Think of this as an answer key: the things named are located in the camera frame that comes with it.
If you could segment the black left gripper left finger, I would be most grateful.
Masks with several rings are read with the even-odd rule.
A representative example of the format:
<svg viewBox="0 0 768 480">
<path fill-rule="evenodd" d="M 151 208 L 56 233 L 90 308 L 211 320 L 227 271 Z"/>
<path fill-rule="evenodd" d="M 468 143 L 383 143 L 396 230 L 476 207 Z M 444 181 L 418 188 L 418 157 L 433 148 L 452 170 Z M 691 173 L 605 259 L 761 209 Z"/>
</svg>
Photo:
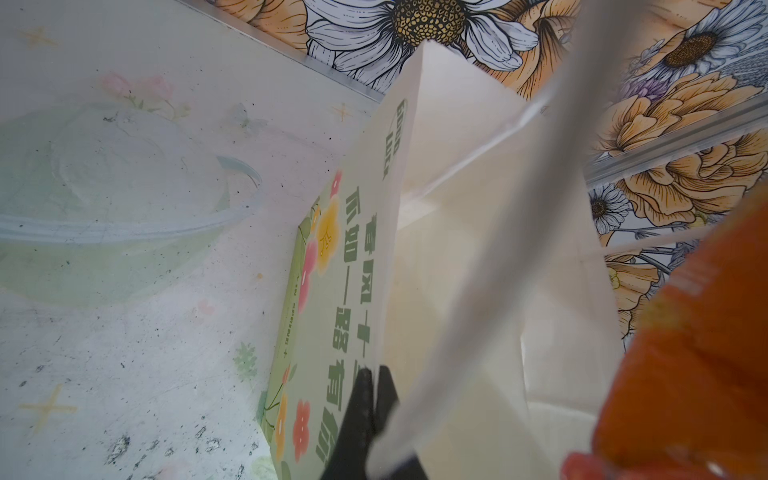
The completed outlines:
<svg viewBox="0 0 768 480">
<path fill-rule="evenodd" d="M 322 480 L 366 480 L 365 465 L 375 436 L 375 395 L 370 369 L 356 377 L 349 404 Z"/>
</svg>

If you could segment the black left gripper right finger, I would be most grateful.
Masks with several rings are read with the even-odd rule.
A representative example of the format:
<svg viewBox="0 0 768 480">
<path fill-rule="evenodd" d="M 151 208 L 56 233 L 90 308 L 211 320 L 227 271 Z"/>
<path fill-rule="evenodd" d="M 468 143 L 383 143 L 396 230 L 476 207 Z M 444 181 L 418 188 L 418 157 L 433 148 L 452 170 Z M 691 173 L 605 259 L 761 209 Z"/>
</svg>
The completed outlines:
<svg viewBox="0 0 768 480">
<path fill-rule="evenodd" d="M 399 401 L 390 369 L 381 365 L 374 403 L 373 477 L 427 479 L 416 450 L 425 426 L 423 408 L 411 398 Z"/>
</svg>

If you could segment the white paper bag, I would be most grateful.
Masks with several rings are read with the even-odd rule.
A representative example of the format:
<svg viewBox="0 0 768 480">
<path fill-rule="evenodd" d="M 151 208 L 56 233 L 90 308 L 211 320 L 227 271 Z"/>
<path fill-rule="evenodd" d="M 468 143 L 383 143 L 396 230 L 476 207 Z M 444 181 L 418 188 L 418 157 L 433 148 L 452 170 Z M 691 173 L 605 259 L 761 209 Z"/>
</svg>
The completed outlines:
<svg viewBox="0 0 768 480">
<path fill-rule="evenodd" d="M 427 479 L 555 479 L 613 375 L 586 147 L 641 1 L 588 1 L 531 100 L 429 40 L 300 224 L 262 429 L 321 479 L 358 372 L 422 407 Z"/>
</svg>

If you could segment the orange snack packet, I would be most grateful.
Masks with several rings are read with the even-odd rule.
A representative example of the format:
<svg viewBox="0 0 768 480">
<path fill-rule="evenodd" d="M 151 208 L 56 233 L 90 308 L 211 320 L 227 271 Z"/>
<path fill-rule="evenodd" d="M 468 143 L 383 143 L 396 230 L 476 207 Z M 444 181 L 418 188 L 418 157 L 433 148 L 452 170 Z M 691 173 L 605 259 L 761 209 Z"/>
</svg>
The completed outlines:
<svg viewBox="0 0 768 480">
<path fill-rule="evenodd" d="M 767 475 L 767 187 L 755 187 L 652 298 L 587 453 L 564 479 Z"/>
</svg>

